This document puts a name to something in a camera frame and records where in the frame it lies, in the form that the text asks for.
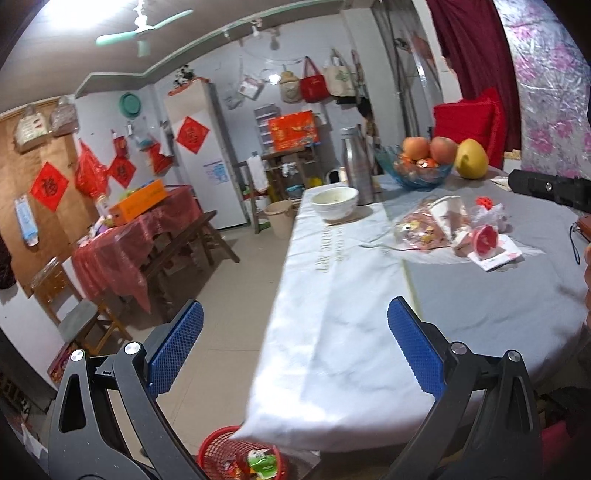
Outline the person's right hand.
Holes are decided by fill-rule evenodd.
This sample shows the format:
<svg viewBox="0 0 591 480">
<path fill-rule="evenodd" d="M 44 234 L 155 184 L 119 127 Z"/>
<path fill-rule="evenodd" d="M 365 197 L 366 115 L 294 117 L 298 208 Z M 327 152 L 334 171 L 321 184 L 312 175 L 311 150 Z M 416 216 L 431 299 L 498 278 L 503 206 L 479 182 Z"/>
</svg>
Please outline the person's right hand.
<svg viewBox="0 0 591 480">
<path fill-rule="evenodd" d="M 591 329 L 591 244 L 589 243 L 584 252 L 585 273 L 584 280 L 586 285 L 585 306 L 587 310 L 586 324 Z"/>
</svg>

